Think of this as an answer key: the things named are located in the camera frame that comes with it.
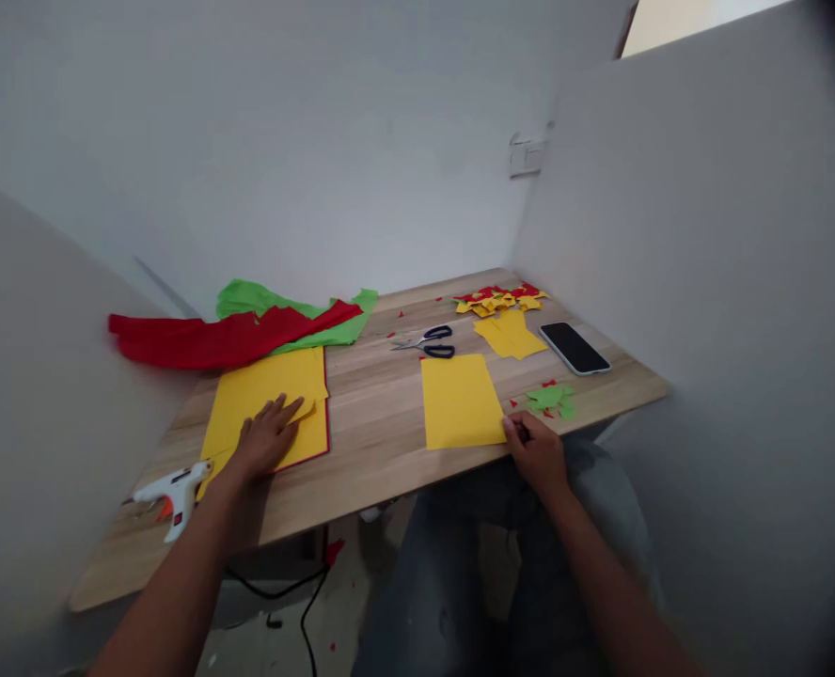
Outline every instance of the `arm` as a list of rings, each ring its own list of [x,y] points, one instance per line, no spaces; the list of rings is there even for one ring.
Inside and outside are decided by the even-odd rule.
[[[522,442],[518,427],[527,431]],[[568,485],[559,436],[528,412],[503,422],[509,451],[559,534],[597,637],[618,675],[699,675],[644,594],[608,547]]]
[[[286,455],[298,424],[286,425],[301,398],[285,396],[248,418],[239,446],[213,479],[180,538],[108,640],[89,677],[194,675],[211,625],[230,525],[245,491]]]

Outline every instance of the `floor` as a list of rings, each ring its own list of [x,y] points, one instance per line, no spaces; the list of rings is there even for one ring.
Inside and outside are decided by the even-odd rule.
[[[383,516],[366,524],[357,515],[329,526],[329,540],[345,541],[313,607],[307,633],[322,677],[347,677],[358,650],[362,622],[371,603],[392,572],[399,546],[414,507],[406,497],[389,506]],[[513,535],[498,527],[480,525],[481,578],[487,610],[505,620],[517,580],[518,555]],[[511,539],[506,548],[507,539]],[[299,628],[314,587],[287,606],[236,627],[214,630],[208,636],[198,677],[307,677],[310,663]]]

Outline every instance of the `scissor handle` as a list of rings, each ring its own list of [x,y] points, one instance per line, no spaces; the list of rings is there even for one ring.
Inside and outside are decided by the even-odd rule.
[[[447,336],[452,335],[452,328],[448,324],[442,324],[438,327],[434,327],[427,331],[424,334],[424,338],[427,340],[436,340],[436,339],[444,339]]]
[[[455,355],[455,346],[424,346],[424,353],[428,354],[430,357],[443,357],[444,359],[449,359]]]

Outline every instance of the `person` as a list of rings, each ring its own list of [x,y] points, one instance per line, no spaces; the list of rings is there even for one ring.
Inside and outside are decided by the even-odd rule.
[[[297,430],[288,423],[301,399],[284,404],[280,396],[245,421],[236,452],[91,677],[195,673],[230,525]],[[526,412],[505,418],[503,427],[513,461],[419,496],[392,578],[366,621],[353,675],[700,674],[659,615],[649,536],[617,463],[590,443],[563,446]],[[478,519],[517,531],[522,564],[504,631],[483,612]]]

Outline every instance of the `smartphone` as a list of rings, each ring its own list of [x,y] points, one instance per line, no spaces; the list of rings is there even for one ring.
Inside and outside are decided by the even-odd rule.
[[[612,366],[568,323],[544,324],[540,335],[578,376],[603,373]]]

